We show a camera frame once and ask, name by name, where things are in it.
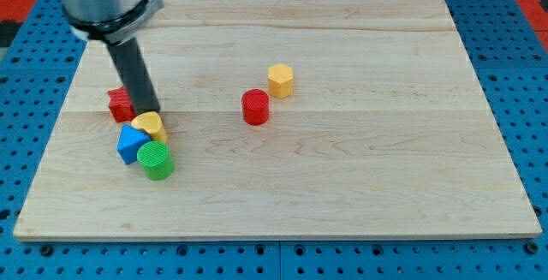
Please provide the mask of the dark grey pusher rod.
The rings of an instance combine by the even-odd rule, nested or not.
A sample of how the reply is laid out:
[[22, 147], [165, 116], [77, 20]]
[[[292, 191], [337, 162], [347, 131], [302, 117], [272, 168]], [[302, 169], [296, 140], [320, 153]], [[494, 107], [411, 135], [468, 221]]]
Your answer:
[[137, 115], [160, 111], [160, 103], [136, 39], [107, 45], [116, 71]]

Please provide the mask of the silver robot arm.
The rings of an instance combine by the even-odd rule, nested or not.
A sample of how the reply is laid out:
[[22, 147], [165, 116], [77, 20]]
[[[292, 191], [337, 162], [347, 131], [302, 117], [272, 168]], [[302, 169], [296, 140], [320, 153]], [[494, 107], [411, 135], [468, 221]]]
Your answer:
[[137, 114], [161, 110], [141, 54], [137, 32], [164, 7], [164, 0], [61, 0], [74, 35], [106, 45]]

